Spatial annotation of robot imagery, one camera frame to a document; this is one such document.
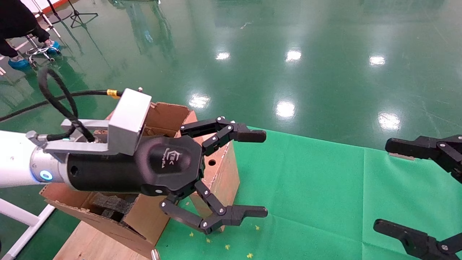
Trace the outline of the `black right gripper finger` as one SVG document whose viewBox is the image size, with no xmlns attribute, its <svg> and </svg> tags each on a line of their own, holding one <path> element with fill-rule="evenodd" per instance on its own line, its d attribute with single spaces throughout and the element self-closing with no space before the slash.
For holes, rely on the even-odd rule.
<svg viewBox="0 0 462 260">
<path fill-rule="evenodd" d="M 385 150 L 407 157 L 431 159 L 459 183 L 462 182 L 461 135 L 442 139 L 427 136 L 419 136 L 415 140 L 390 138 L 386 142 Z"/>
<path fill-rule="evenodd" d="M 462 234 L 438 241 L 427 233 L 397 223 L 377 219 L 374 230 L 399 240 L 405 252 L 421 260 L 460 260 L 457 253 L 462 250 Z"/>
</svg>

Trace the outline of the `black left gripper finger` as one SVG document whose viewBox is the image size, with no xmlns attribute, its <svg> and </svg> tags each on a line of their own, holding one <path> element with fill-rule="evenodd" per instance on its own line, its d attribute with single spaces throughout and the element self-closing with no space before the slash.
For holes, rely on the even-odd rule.
<svg viewBox="0 0 462 260">
<path fill-rule="evenodd" d="M 212 136 L 204 140 L 201 145 L 204 156 L 212 155 L 232 140 L 243 143 L 264 143 L 267 138 L 267 132 L 264 130 L 251 130 L 243 123 L 231 122 L 224 117 L 187 123 L 180 127 L 180 134 L 191 138 L 211 134 Z"/>
<path fill-rule="evenodd" d="M 197 181 L 194 191 L 207 204 L 211 214 L 202 218 L 197 214 L 187 211 L 175 203 L 179 198 L 169 194 L 160 202 L 160 209 L 170 218 L 209 235 L 222 226 L 239 226 L 246 217 L 264 218 L 268 216 L 268 210 L 264 206 L 229 205 L 223 206 L 218 198 L 211 193 L 202 181 Z"/>
</svg>

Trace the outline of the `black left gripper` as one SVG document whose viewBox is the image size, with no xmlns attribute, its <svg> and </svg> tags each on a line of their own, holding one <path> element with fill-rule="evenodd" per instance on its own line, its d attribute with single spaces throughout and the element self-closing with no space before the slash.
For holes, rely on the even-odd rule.
<svg viewBox="0 0 462 260">
<path fill-rule="evenodd" d="M 145 136 L 133 155 L 70 154 L 71 186 L 79 191 L 187 197 L 204 176 L 202 146 L 180 138 Z"/>
</svg>

